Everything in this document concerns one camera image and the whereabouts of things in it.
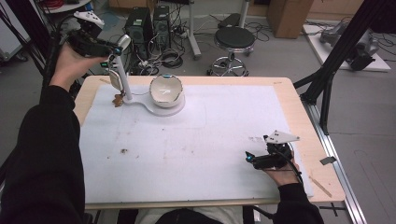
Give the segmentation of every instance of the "computer tower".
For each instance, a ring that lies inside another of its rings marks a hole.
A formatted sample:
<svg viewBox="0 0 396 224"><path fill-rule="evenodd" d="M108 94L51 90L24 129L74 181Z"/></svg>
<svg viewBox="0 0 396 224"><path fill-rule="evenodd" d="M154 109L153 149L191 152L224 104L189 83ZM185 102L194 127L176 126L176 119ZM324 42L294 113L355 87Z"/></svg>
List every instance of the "computer tower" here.
<svg viewBox="0 0 396 224"><path fill-rule="evenodd" d="M124 26L125 33L132 38L135 52L142 60L150 58L149 47L153 38L152 23L148 7L133 7Z"/></svg>
<svg viewBox="0 0 396 224"><path fill-rule="evenodd" d="M169 20L169 6L156 6L152 17L155 45L157 49L171 48L171 27Z"/></svg>

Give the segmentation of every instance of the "ceramic bowl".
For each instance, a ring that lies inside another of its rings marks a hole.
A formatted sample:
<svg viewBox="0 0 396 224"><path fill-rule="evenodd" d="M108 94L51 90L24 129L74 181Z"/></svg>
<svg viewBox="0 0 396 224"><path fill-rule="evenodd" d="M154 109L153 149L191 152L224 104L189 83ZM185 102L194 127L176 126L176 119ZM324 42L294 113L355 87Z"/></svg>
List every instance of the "ceramic bowl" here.
<svg viewBox="0 0 396 224"><path fill-rule="evenodd" d="M151 80L149 93L155 105L172 107L183 100L183 85L174 75L160 75Z"/></svg>

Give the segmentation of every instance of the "stool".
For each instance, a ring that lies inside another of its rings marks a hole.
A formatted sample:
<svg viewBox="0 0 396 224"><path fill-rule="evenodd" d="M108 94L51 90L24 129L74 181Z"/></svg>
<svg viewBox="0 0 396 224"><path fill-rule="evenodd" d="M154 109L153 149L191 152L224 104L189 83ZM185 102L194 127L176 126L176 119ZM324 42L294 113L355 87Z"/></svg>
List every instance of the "stool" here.
<svg viewBox="0 0 396 224"><path fill-rule="evenodd" d="M235 53L244 52L248 56L253 51L255 41L254 35L240 27L224 27L215 34L215 44L228 51L228 57L216 59L206 73L211 76L215 74L223 77L226 74L233 74L236 77L247 77L248 70L245 64L235 58Z"/></svg>

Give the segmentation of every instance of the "hand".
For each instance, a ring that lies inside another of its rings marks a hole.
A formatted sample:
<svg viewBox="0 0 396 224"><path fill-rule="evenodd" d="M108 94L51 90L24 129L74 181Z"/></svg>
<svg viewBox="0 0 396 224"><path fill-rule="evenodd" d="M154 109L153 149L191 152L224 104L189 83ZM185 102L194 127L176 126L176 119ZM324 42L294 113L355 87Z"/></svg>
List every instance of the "hand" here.
<svg viewBox="0 0 396 224"><path fill-rule="evenodd" d="M291 162L295 165L298 171L300 171L300 167L297 163L294 162L294 158ZM291 166L287 163L282 168L275 168L275 169L263 169L265 173L267 173L277 184L278 187L287 185L287 184L294 184L300 183L297 179L296 174L293 172Z"/></svg>
<svg viewBox="0 0 396 224"><path fill-rule="evenodd" d="M66 91L70 90L73 82L87 73L88 69L96 63L103 62L103 58L84 58L69 46L66 42L59 53L58 62L56 63L55 73L50 81L51 86L59 86Z"/></svg>

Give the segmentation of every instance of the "bowl rim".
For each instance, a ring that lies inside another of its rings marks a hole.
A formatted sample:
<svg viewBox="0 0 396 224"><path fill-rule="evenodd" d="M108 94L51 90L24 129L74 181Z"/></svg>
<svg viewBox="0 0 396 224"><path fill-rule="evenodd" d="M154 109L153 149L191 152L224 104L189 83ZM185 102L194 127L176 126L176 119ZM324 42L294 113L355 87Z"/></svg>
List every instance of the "bowl rim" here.
<svg viewBox="0 0 396 224"><path fill-rule="evenodd" d="M157 79L158 77L164 77L164 78L175 77L175 78L178 80L178 82L180 83L181 89L180 89L179 93L177 94L176 98L175 98L173 101L158 101L158 100L154 99L154 97L153 97L153 95L152 95L151 87L152 87L152 83L153 83L153 82L155 81L155 79ZM180 78L178 78L177 76L172 75L172 74L161 74L161 75L158 75L158 76L156 76L155 78L153 78L153 79L151 80L151 82L149 83L149 94L150 94L150 96L151 96L151 99L152 99L154 102L157 102L157 103L173 103L173 102L175 102L175 101L178 100L178 98L180 97L180 94L181 94L183 91L184 91L184 87L183 87L183 83L181 82Z"/></svg>

